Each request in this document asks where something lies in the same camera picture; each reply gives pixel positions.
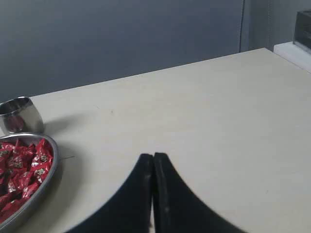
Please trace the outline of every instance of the tray rim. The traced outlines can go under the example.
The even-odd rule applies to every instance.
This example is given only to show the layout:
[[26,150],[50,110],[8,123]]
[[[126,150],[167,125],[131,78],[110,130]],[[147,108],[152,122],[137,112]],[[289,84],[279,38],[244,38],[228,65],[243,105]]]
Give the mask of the tray rim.
[[18,211],[16,211],[13,215],[11,215],[3,223],[0,224],[0,232],[5,230],[7,227],[9,227],[11,224],[13,224],[16,219],[18,219],[20,216],[22,216],[22,214],[32,205],[33,201],[35,199],[37,199],[42,194],[42,192],[44,191],[44,189],[46,188],[46,186],[50,182],[52,176],[54,175],[56,168],[58,166],[58,162],[59,162],[58,146],[57,146],[56,142],[51,137],[49,137],[45,134],[42,134],[42,133],[13,133],[10,135],[5,135],[5,136],[0,137],[0,142],[4,141],[5,139],[18,138],[18,137],[29,137],[29,138],[31,138],[31,137],[38,138],[39,137],[41,139],[46,139],[50,143],[50,145],[52,146],[52,149],[53,149],[53,163],[52,163],[51,169],[50,169],[47,177],[45,178],[43,183],[40,185],[40,187],[35,191],[35,193],[30,197],[30,199],[28,201],[26,201],[20,207],[20,209]]

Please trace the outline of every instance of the silver tray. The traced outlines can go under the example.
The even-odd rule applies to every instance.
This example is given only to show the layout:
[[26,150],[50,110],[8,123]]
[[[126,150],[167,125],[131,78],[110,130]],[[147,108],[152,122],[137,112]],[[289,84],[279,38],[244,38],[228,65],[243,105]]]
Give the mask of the silver tray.
[[0,137],[0,143],[4,141],[14,143],[18,138],[20,138],[27,145],[31,143],[37,145],[41,139],[43,138],[46,139],[52,146],[54,158],[52,167],[44,182],[40,185],[38,190],[31,196],[31,198],[20,207],[18,211],[16,211],[12,216],[10,216],[7,220],[5,220],[3,223],[0,224],[0,233],[12,232],[16,227],[18,227],[21,223],[23,223],[26,219],[29,218],[30,212],[38,204],[40,197],[46,190],[48,183],[50,182],[53,174],[55,173],[59,160],[58,147],[56,142],[52,138],[43,134],[15,133],[12,135]]

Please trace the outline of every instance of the black object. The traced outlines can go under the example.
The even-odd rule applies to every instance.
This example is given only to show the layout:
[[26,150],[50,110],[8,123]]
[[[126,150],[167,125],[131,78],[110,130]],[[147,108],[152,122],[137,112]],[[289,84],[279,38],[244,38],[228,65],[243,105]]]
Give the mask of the black object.
[[311,10],[297,13],[294,44],[311,52]]
[[68,233],[148,233],[153,167],[153,157],[142,154],[115,195],[100,210]]
[[156,153],[153,200],[156,233],[243,233],[187,187],[168,156]]

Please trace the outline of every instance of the metal cup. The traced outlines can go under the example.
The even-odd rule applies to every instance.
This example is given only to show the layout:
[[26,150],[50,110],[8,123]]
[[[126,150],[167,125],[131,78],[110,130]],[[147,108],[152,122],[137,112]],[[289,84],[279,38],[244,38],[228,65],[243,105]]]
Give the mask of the metal cup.
[[28,97],[18,97],[0,104],[0,128],[5,134],[42,133],[44,130],[40,113]]

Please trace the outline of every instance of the metal bowl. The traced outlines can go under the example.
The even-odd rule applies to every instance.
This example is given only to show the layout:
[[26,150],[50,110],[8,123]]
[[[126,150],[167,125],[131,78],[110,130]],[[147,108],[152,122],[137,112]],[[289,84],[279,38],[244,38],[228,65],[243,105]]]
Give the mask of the metal bowl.
[[18,227],[21,223],[23,223],[26,219],[29,218],[29,214],[33,207],[36,206],[38,200],[44,193],[47,188],[48,183],[50,182],[53,174],[58,165],[59,155],[58,155],[58,147],[56,142],[43,134],[36,134],[36,133],[15,133],[8,136],[0,137],[1,142],[12,142],[15,143],[17,139],[21,139],[25,144],[29,145],[34,143],[37,145],[41,139],[46,139],[53,150],[53,163],[52,167],[44,180],[44,182],[40,185],[37,191],[31,196],[31,198],[23,204],[18,211],[16,211],[13,215],[11,215],[7,220],[0,224],[0,233],[9,233],[12,232],[16,227]]

